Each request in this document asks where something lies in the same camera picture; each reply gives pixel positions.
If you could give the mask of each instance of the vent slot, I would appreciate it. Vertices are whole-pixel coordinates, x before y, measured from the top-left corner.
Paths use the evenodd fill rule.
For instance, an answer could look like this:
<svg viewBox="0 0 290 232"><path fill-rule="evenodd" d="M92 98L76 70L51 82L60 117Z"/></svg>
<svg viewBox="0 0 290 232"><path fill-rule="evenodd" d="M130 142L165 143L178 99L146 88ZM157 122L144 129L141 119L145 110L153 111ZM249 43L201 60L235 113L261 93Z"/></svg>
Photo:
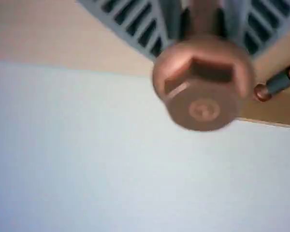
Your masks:
<svg viewBox="0 0 290 232"><path fill-rule="evenodd" d="M160 53L162 52L162 41L159 37L154 45L154 47L151 49L151 54L153 54L155 57L158 57Z"/></svg>
<svg viewBox="0 0 290 232"><path fill-rule="evenodd" d="M135 7L136 3L139 0L132 0L130 1L119 13L118 15L115 17L115 21L121 25L125 19L128 17L129 13L131 13L131 11L133 10L133 8Z"/></svg>
<svg viewBox="0 0 290 232"><path fill-rule="evenodd" d="M150 23L149 27L146 29L146 31L140 37L140 39L139 39L140 45L142 45L143 47L146 47L146 45L150 39L150 36L154 33L156 28L157 28L157 23L155 20L153 20Z"/></svg>
<svg viewBox="0 0 290 232"><path fill-rule="evenodd" d="M258 45L253 41L253 39L248 33L245 34L244 42L248 52L251 55L255 54L258 51Z"/></svg>
<svg viewBox="0 0 290 232"><path fill-rule="evenodd" d="M251 4L273 28L276 29L279 26L278 19L262 2L259 0L252 0Z"/></svg>
<svg viewBox="0 0 290 232"><path fill-rule="evenodd" d="M286 17L290 15L290 6L283 0L271 0L271 3Z"/></svg>
<svg viewBox="0 0 290 232"><path fill-rule="evenodd" d="M109 0L102 6L102 10L106 13L110 13L118 2L120 2L120 0Z"/></svg>
<svg viewBox="0 0 290 232"><path fill-rule="evenodd" d="M136 19L130 24L130 26L127 27L126 31L129 33L129 35L133 36L135 35L138 27L141 25L143 20L150 14L151 12L151 4L148 4L142 12L136 17Z"/></svg>
<svg viewBox="0 0 290 232"><path fill-rule="evenodd" d="M258 37L263 41L267 41L270 38L269 32L264 28L264 26L253 16L249 15L248 17L248 24L251 26L252 29L255 30Z"/></svg>

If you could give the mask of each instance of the copper finish cap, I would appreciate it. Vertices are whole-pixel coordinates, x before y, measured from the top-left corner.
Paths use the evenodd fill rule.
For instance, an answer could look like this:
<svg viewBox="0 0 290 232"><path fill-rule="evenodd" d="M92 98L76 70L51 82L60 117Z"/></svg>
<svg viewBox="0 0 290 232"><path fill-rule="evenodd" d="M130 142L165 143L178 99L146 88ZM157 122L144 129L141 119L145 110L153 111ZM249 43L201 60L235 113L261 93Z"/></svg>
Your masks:
<svg viewBox="0 0 290 232"><path fill-rule="evenodd" d="M272 95L269 94L266 85L257 84L254 88L254 98L261 102L266 102L272 98Z"/></svg>
<svg viewBox="0 0 290 232"><path fill-rule="evenodd" d="M213 131L232 122L253 81L245 51L215 36L166 49L153 70L155 92L172 120L194 131Z"/></svg>
<svg viewBox="0 0 290 232"><path fill-rule="evenodd" d="M232 122L240 102L227 86L190 79L172 91L166 106L172 120L194 131L213 131Z"/></svg>

